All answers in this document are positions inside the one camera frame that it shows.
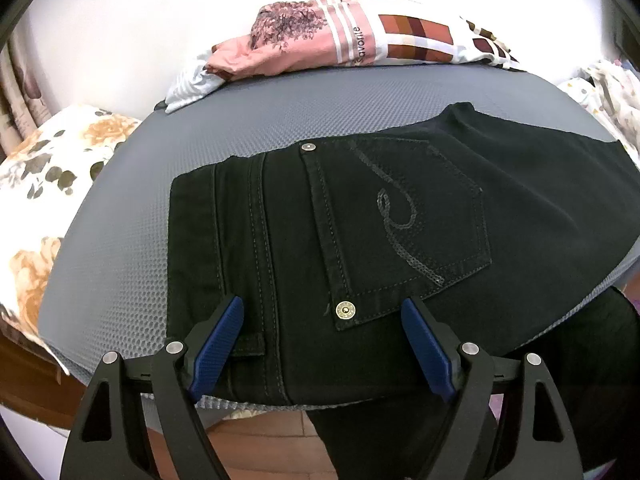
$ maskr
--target blue clamp pad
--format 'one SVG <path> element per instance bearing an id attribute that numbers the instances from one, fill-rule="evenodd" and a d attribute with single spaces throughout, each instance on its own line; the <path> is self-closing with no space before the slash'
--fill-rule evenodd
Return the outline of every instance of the blue clamp pad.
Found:
<path id="1" fill-rule="evenodd" d="M 411 298 L 402 302 L 401 320 L 431 391 L 449 402 L 457 393 L 454 386 L 456 370 Z"/>
<path id="2" fill-rule="evenodd" d="M 188 388 L 193 402 L 198 402 L 201 396 L 212 392 L 243 322 L 244 304 L 235 296 L 193 360 L 193 380 Z"/>

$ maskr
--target floral pillow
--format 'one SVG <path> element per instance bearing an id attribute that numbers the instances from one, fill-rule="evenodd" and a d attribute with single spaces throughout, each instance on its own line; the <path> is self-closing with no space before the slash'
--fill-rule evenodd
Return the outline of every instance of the floral pillow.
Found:
<path id="1" fill-rule="evenodd" d="M 44 348 L 38 314 L 60 245 L 100 171 L 139 124 L 69 106 L 0 164 L 0 316 Z"/>

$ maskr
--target gray padded board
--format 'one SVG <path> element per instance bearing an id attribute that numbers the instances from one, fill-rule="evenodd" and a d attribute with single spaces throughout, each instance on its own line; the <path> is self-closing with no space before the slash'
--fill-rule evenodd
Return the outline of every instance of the gray padded board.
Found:
<path id="1" fill-rule="evenodd" d="M 161 348 L 177 175 L 297 140 L 423 121 L 462 101 L 508 120 L 614 140 L 543 79 L 482 65 L 336 68 L 229 84 L 171 115 L 153 112 L 105 166 L 56 259 L 40 335 L 85 383 L 108 350 L 129 358 Z"/>

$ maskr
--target black pant leg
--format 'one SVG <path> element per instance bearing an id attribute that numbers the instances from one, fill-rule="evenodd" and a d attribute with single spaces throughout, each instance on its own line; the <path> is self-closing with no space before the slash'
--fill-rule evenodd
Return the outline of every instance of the black pant leg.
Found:
<path id="1" fill-rule="evenodd" d="M 640 320 L 615 288 L 507 357 L 535 352 L 569 415 L 584 470 L 613 460 L 640 402 Z"/>
<path id="2" fill-rule="evenodd" d="M 306 412 L 340 480 L 414 478 L 449 406 L 428 388 L 414 394 Z"/>
<path id="3" fill-rule="evenodd" d="M 631 421 L 640 399 L 640 322 L 626 298 L 610 288 L 508 357 L 528 352 L 545 360 L 558 386 L 583 469 L 616 458 L 637 431 Z M 420 470 L 448 409 L 423 390 L 307 413 L 340 480 L 396 480 Z"/>

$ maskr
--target black clamp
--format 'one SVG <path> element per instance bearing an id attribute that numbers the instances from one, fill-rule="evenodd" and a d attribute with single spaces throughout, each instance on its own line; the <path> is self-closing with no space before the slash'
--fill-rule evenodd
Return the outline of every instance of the black clamp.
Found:
<path id="1" fill-rule="evenodd" d="M 178 476 L 229 480 L 194 404 L 215 386 L 244 320 L 240 298 L 225 298 L 185 341 L 155 355 L 123 359 L 107 352 L 89 384 L 69 434 L 62 480 L 158 480 L 140 393 L 153 393 Z"/>
<path id="2" fill-rule="evenodd" d="M 244 306 L 225 298 L 185 341 L 153 356 L 107 352 L 92 377 L 66 444 L 62 480 L 158 480 L 140 401 L 153 393 L 181 479 L 229 480 L 194 403 L 209 393 L 238 338 Z M 581 480 L 568 415 L 542 359 L 492 358 L 461 344 L 419 298 L 402 303 L 402 325 L 431 390 L 452 404 L 446 432 L 417 480 Z M 503 393 L 499 425 L 487 425 L 491 394 Z"/>
<path id="3" fill-rule="evenodd" d="M 417 480 L 582 480 L 574 431 L 539 355 L 520 362 L 462 344 L 419 298 L 404 300 L 401 319 L 431 391 L 453 403 L 446 434 Z M 499 424 L 487 432 L 492 394 L 504 400 Z"/>

